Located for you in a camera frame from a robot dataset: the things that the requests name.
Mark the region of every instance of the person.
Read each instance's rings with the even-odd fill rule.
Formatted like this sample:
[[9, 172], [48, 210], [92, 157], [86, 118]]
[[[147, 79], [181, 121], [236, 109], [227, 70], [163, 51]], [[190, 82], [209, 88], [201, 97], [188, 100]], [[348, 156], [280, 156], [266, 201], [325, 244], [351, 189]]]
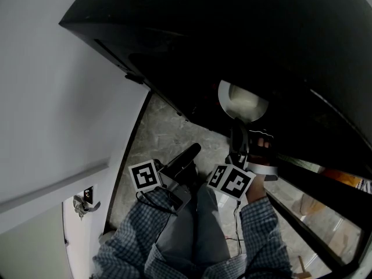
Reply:
[[[269, 147], [263, 139], [258, 145]], [[278, 217], [257, 175], [240, 211], [246, 254], [230, 257], [221, 229], [216, 196], [203, 184], [178, 213], [169, 214], [137, 202], [114, 236], [93, 258], [94, 278], [291, 278]], [[164, 189], [147, 195], [170, 210]]]

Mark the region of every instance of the hand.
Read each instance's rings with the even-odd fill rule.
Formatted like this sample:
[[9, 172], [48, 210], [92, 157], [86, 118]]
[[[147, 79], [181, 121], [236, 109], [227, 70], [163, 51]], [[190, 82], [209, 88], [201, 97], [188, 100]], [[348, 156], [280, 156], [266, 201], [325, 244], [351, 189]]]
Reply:
[[[265, 147], [265, 148], [270, 147], [269, 142], [265, 142], [263, 138], [259, 138], [257, 144], [258, 146]], [[262, 156], [250, 155], [249, 161], [253, 163], [257, 163], [257, 164], [262, 164], [262, 165], [270, 165], [267, 158], [264, 158]], [[253, 179], [251, 186], [249, 186], [245, 194], [248, 203], [258, 201], [259, 199], [262, 199], [266, 196], [266, 190], [263, 186], [264, 179], [265, 179], [265, 175], [262, 175], [262, 174], [258, 174]]]

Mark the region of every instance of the jeans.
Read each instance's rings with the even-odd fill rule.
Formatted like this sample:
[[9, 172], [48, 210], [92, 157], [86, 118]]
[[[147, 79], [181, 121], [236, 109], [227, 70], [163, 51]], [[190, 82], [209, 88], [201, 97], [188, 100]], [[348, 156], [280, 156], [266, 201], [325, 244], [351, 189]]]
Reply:
[[207, 267], [229, 259], [214, 191], [201, 186], [178, 216], [170, 216], [156, 246], [187, 277], [201, 277]]

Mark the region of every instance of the marble floor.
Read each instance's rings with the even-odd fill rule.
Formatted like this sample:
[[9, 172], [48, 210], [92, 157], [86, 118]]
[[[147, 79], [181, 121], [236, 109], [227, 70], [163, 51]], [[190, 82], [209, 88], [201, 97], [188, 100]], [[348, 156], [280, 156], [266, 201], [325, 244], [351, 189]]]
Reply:
[[[214, 164], [224, 162], [228, 154], [228, 141], [226, 137], [185, 121], [166, 102], [157, 95], [153, 95], [135, 135], [113, 202], [113, 207], [110, 210], [109, 222], [112, 227], [117, 228], [119, 226], [135, 202], [135, 192], [127, 166], [154, 158], [159, 159], [163, 163], [169, 162], [194, 142], [198, 142], [202, 147], [199, 155], [195, 158], [199, 174], [207, 175], [212, 171]], [[302, 192], [296, 190], [281, 179], [276, 182], [266, 183], [266, 188], [288, 208], [292, 208], [296, 202], [299, 202], [303, 195]], [[216, 193], [216, 196], [219, 202], [221, 222], [225, 236], [236, 238], [233, 216], [236, 201], [221, 193]], [[297, 273], [301, 272], [301, 266], [298, 260], [298, 256], [301, 256], [306, 270], [311, 272], [313, 278], [329, 273], [330, 270], [292, 227], [280, 215], [278, 217], [282, 238], [287, 245], [293, 271]], [[330, 231], [328, 229], [332, 226], [335, 229], [338, 226], [336, 232], [341, 233], [339, 239], [345, 242], [345, 234], [343, 235], [343, 231], [341, 230], [342, 226], [347, 226], [347, 222], [343, 222], [343, 225], [342, 222], [340, 224], [340, 220], [342, 221], [342, 219], [332, 210], [322, 212], [322, 215], [319, 217], [303, 217], [301, 215], [298, 217], [304, 222], [308, 220], [309, 226], [311, 225], [311, 228], [317, 234], [319, 232], [320, 235], [323, 235], [321, 238], [327, 241], [327, 243], [332, 242], [335, 236], [335, 231], [333, 231], [329, 237], [327, 233]], [[324, 223], [326, 225], [325, 230], [322, 230]], [[240, 224], [238, 227], [239, 236], [242, 238]], [[352, 237], [347, 242], [348, 245], [352, 245], [355, 238], [357, 238], [357, 232], [353, 230], [351, 232], [351, 234], [348, 234], [348, 237]], [[231, 256], [237, 255], [237, 242], [228, 239], [227, 243]], [[242, 243], [242, 246], [243, 251], [245, 251], [244, 243]], [[346, 254], [352, 253], [353, 249], [350, 248], [351, 246], [347, 249]]]

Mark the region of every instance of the tile floor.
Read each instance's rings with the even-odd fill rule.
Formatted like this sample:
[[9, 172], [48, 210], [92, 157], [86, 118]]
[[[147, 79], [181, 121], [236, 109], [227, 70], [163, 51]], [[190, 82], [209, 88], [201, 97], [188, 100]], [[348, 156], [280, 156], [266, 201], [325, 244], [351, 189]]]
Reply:
[[[157, 95], [153, 95], [138, 127], [126, 162], [126, 167], [154, 158], [159, 159], [163, 163], [169, 162], [194, 142], [198, 142], [202, 147], [201, 152], [195, 158], [199, 173], [207, 175], [212, 171], [214, 164], [224, 162], [224, 158], [228, 154], [228, 141], [226, 137], [185, 121], [185, 119], [178, 116], [173, 108], [166, 102]], [[266, 183], [266, 188], [284, 205], [288, 206], [288, 208], [293, 207], [296, 202], [299, 202], [303, 194], [280, 179], [276, 182]], [[221, 193], [216, 193], [216, 196], [219, 202], [223, 231], [226, 237], [235, 238], [233, 211], [236, 207], [236, 201]], [[109, 216], [110, 224], [113, 227], [119, 226], [134, 201], [135, 192], [128, 168], [124, 168], [111, 215]], [[342, 219], [337, 216], [337, 214], [329, 209], [323, 211], [321, 216], [315, 214], [315, 216], [306, 216], [302, 219], [306, 219], [304, 222], [308, 221], [309, 226], [311, 226], [317, 234], [320, 233], [321, 238], [327, 243], [332, 243], [332, 239], [336, 236], [334, 232], [337, 227], [336, 231], [340, 233], [340, 238], [338, 239], [343, 240], [345, 244], [345, 234], [342, 227], [345, 227], [345, 225], [347, 227], [348, 223], [343, 222], [343, 226], [340, 226], [340, 221], [342, 221]], [[330, 270], [292, 227], [280, 215], [278, 215], [278, 217], [280, 220], [282, 238], [287, 245], [293, 271], [301, 272], [298, 260], [298, 256], [301, 255], [306, 270], [312, 273], [313, 278], [329, 273]], [[242, 238], [240, 224], [239, 232], [239, 236]], [[343, 253], [349, 254], [349, 256], [350, 253], [352, 254], [353, 249], [351, 245], [357, 236], [357, 232], [351, 229], [348, 238], [352, 238], [346, 242], [346, 247], [342, 249]], [[227, 242], [231, 256], [237, 255], [237, 242], [233, 240], [228, 240]], [[242, 243], [242, 246], [243, 251], [245, 251], [244, 243]]]

